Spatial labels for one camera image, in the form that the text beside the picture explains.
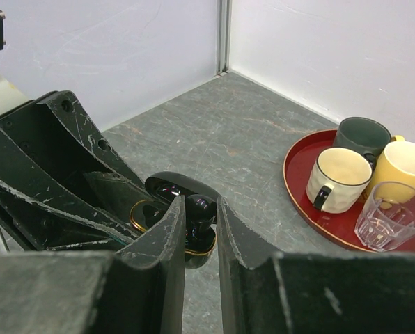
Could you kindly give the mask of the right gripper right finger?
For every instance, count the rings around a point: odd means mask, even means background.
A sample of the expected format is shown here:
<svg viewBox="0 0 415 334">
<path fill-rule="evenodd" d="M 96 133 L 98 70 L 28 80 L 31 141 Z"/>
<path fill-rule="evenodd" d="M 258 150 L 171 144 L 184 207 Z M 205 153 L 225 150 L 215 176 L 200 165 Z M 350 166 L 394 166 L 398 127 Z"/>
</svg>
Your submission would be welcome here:
<svg viewBox="0 0 415 334">
<path fill-rule="evenodd" d="M 415 333 L 415 255 L 286 253 L 217 201 L 225 333 Z"/>
</svg>

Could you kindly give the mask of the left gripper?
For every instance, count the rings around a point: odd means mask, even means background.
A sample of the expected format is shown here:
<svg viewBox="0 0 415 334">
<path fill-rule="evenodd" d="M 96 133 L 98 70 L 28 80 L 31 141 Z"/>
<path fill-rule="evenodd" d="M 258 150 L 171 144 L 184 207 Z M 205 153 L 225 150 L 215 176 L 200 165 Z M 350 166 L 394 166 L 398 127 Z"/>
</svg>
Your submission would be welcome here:
<svg viewBox="0 0 415 334">
<path fill-rule="evenodd" d="M 0 119 L 0 228 L 24 250 L 117 251 L 138 237 L 129 215 L 144 181 L 100 141 L 70 90 Z"/>
</svg>

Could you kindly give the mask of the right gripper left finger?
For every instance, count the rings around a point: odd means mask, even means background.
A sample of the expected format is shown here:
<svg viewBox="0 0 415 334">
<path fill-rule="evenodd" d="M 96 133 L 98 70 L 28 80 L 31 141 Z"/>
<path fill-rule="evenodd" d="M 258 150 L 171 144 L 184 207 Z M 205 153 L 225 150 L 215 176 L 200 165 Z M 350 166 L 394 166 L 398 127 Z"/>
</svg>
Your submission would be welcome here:
<svg viewBox="0 0 415 334">
<path fill-rule="evenodd" d="M 117 253 L 0 253 L 0 333 L 180 333 L 185 199 Z"/>
</svg>

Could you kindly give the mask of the black earbud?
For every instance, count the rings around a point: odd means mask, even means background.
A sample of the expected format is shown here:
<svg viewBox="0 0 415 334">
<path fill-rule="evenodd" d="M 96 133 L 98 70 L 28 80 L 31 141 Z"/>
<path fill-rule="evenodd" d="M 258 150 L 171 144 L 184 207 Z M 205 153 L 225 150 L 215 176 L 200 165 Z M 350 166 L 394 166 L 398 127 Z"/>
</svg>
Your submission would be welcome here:
<svg viewBox="0 0 415 334">
<path fill-rule="evenodd" d="M 201 194 L 186 198 L 186 244 L 195 244 L 206 238 L 216 220 L 217 204 L 213 199 Z"/>
</svg>

